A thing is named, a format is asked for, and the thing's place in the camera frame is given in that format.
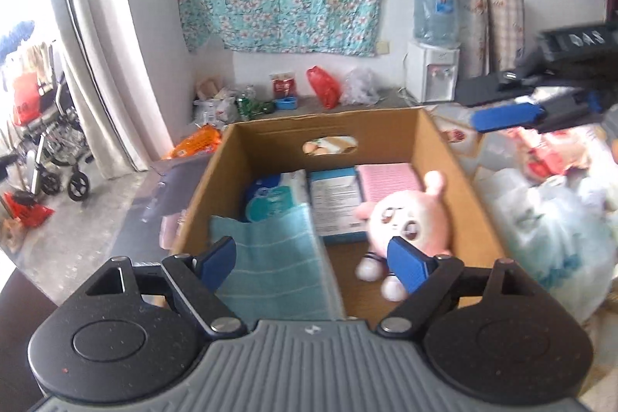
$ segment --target teal towel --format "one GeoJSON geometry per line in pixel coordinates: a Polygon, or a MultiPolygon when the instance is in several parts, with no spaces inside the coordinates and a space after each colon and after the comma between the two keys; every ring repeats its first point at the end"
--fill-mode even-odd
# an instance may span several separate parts
{"type": "Polygon", "coordinates": [[[212,217],[210,237],[236,241],[236,267],[216,292],[247,325],[259,319],[336,320],[344,308],[311,208],[261,222],[212,217]]]}

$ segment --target plastic bag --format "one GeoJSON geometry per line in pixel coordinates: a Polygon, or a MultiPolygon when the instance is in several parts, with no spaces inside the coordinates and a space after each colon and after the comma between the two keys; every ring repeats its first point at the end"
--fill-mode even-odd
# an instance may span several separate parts
{"type": "Polygon", "coordinates": [[[604,301],[616,265],[616,242],[604,218],[574,191],[530,187],[518,170],[478,182],[509,255],[579,322],[604,301]]]}
{"type": "Polygon", "coordinates": [[[195,105],[195,124],[198,126],[211,125],[217,129],[223,129],[226,125],[231,125],[240,120],[236,99],[233,97],[218,100],[196,100],[195,105]]]}
{"type": "Polygon", "coordinates": [[[307,80],[326,109],[334,109],[341,97],[341,85],[321,67],[307,71],[307,80]]]}
{"type": "Polygon", "coordinates": [[[511,128],[507,135],[517,143],[524,173],[536,182],[552,175],[565,175],[570,168],[589,167],[586,146],[573,129],[539,134],[534,129],[511,128]]]}
{"type": "Polygon", "coordinates": [[[379,99],[370,69],[355,68],[345,77],[341,105],[375,105],[379,99]]]}

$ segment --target red plastic bag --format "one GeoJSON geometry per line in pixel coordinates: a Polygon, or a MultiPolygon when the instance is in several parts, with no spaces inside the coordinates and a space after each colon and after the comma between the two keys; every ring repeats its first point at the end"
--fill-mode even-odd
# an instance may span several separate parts
{"type": "Polygon", "coordinates": [[[38,93],[36,72],[22,74],[16,78],[13,81],[13,90],[13,124],[26,126],[41,115],[39,111],[41,98],[38,93]]]}
{"type": "Polygon", "coordinates": [[[15,202],[11,193],[4,193],[4,200],[13,212],[13,215],[26,227],[39,227],[47,218],[54,214],[54,210],[40,204],[31,207],[15,202]]]}
{"type": "Polygon", "coordinates": [[[327,109],[334,109],[341,98],[341,85],[321,67],[307,71],[307,79],[315,94],[327,109]]]}

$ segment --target metal screw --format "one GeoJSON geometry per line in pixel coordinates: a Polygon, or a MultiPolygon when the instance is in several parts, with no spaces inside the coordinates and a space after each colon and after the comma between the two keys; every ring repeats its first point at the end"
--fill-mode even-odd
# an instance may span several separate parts
{"type": "Polygon", "coordinates": [[[387,318],[380,324],[382,330],[390,334],[403,334],[412,328],[412,322],[405,318],[387,318]]]}
{"type": "Polygon", "coordinates": [[[236,332],[242,326],[242,322],[237,318],[217,318],[212,322],[210,328],[212,328],[213,332],[218,332],[219,334],[231,334],[232,332],[236,332]]]}

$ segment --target plush toy foot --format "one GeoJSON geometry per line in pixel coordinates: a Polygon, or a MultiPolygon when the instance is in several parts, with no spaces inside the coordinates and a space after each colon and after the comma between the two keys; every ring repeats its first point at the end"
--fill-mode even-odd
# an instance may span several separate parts
{"type": "Polygon", "coordinates": [[[382,283],[382,297],[391,302],[401,302],[408,297],[408,292],[397,277],[390,273],[382,283]]]}
{"type": "Polygon", "coordinates": [[[379,255],[369,252],[356,267],[356,278],[361,281],[378,281],[384,276],[384,259],[379,255]]]}

